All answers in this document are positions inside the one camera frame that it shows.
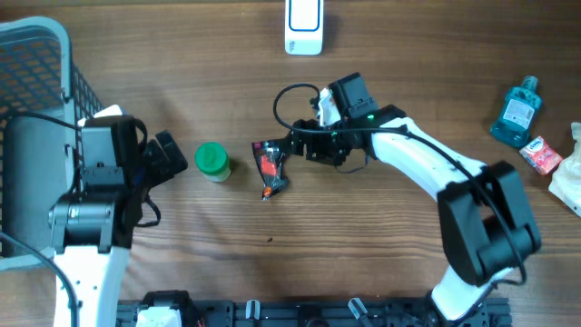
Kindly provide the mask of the green lid jar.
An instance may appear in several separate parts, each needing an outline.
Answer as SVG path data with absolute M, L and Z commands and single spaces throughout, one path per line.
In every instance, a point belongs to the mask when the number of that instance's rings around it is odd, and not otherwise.
M 219 143 L 202 144 L 194 156 L 196 167 L 211 182 L 225 181 L 231 174 L 230 157 Z

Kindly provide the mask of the black red snack packet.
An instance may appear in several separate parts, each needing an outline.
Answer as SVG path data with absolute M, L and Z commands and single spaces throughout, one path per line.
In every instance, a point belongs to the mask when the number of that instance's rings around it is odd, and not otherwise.
M 287 143 L 285 139 L 259 141 L 253 142 L 251 148 L 264 184 L 261 198 L 267 201 L 288 186 L 288 179 L 282 173 Z

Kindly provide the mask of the blue mouthwash bottle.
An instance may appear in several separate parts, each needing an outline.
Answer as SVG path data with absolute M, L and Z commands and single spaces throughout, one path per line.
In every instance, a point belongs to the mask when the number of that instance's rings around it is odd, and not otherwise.
M 501 113 L 490 127 L 490 133 L 501 143 L 514 148 L 528 143 L 531 124 L 542 104 L 537 84 L 537 78 L 528 75 L 521 85 L 507 91 Z

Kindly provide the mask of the red tissue packet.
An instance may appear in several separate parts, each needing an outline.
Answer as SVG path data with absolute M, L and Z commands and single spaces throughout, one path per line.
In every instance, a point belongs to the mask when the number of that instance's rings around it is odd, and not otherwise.
M 542 136 L 533 139 L 519 150 L 525 160 L 541 175 L 553 172 L 563 158 L 553 150 Z

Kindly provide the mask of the beige bread bag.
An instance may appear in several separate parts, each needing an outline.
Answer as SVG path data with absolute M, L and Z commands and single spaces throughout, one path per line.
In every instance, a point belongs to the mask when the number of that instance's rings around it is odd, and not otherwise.
M 580 123 L 571 123 L 573 152 L 561 161 L 552 175 L 549 192 L 561 200 L 577 216 L 580 215 Z

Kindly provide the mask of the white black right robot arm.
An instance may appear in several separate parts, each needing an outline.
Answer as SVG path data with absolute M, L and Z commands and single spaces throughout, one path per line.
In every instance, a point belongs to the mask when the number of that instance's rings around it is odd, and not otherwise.
M 340 166 L 361 149 L 401 171 L 437 204 L 448 268 L 428 293 L 428 323 L 459 325 L 500 284 L 527 281 L 525 260 L 542 241 L 513 165 L 487 165 L 448 148 L 397 106 L 379 106 L 359 73 L 315 94 L 314 118 L 288 127 L 294 154 Z

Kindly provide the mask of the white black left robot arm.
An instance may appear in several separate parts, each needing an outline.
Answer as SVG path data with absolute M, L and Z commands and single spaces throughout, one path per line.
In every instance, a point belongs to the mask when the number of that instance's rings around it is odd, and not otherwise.
M 152 188 L 187 169 L 169 131 L 149 138 L 144 123 L 110 106 L 77 124 L 81 163 L 48 221 L 60 271 L 56 326 L 113 326 L 133 232 L 146 227 Z

